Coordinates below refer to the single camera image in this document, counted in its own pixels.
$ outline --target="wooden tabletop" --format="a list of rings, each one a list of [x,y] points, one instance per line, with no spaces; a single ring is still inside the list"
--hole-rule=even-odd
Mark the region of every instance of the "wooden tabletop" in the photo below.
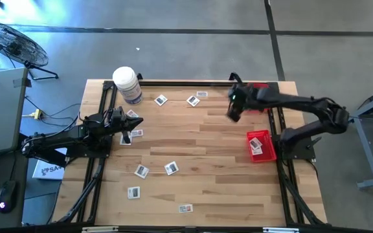
[[[88,80],[81,115],[97,113],[104,80]],[[297,94],[295,82],[279,82],[280,92]],[[208,91],[196,107],[186,99]],[[144,118],[137,129],[143,137],[120,146],[113,137],[100,191],[97,225],[171,226],[284,226],[284,213],[275,162],[252,163],[245,134],[269,130],[267,113],[243,113],[238,123],[226,116],[226,87],[142,87],[144,100],[117,106]],[[159,107],[160,94],[168,101]],[[304,124],[302,113],[284,109],[287,127]],[[176,161],[179,171],[168,176],[164,165]],[[150,169],[145,179],[133,172],[138,164]],[[81,194],[87,159],[65,169],[53,221],[61,218]],[[317,217],[326,222],[319,183],[306,161],[295,161],[299,192]],[[140,186],[141,198],[128,199],[128,188]],[[192,213],[179,213],[179,205],[193,204]],[[87,202],[86,215],[91,206]],[[295,216],[294,204],[290,207]]]

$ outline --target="container lid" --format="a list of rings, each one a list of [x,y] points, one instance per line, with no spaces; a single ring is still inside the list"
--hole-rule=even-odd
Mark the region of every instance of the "container lid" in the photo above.
[[[119,67],[113,72],[112,79],[118,88],[129,88],[137,82],[135,71],[130,67]]]

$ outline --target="white plastic container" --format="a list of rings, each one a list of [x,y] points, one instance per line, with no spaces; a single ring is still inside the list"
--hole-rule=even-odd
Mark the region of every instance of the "white plastic container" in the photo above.
[[[119,67],[113,72],[113,81],[128,104],[142,101],[142,90],[132,68]]]

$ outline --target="computer mouse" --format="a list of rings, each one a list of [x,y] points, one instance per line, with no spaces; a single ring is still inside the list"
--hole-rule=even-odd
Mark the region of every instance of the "computer mouse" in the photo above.
[[[16,186],[15,181],[6,181],[0,188],[0,212],[9,213],[16,205]]]

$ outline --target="wood grain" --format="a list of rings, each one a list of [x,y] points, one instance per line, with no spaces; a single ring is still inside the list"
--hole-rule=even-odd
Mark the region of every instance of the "wood grain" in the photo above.
[[[81,115],[98,111],[104,80],[88,80]],[[297,94],[295,82],[279,82],[280,91]],[[208,91],[192,107],[186,99],[196,91]],[[134,110],[144,118],[138,129],[143,137],[131,146],[113,138],[111,156],[100,192],[97,225],[195,225],[283,226],[284,214],[274,162],[252,163],[245,134],[269,130],[268,117],[256,111],[243,113],[239,123],[226,116],[227,88],[142,87],[144,100],[128,105],[120,94],[116,106]],[[168,98],[159,107],[153,100]],[[284,109],[287,127],[304,124],[302,113]],[[163,166],[176,161],[179,171],[167,176]],[[146,179],[133,172],[138,164],[150,169]],[[87,159],[77,159],[65,169],[53,220],[61,218],[77,200],[83,186]],[[326,221],[315,171],[304,161],[295,161],[301,196]],[[127,189],[141,187],[141,198],[127,198]],[[180,214],[178,206],[190,203],[194,212]],[[293,199],[291,212],[295,216]],[[86,216],[91,206],[91,197]]]

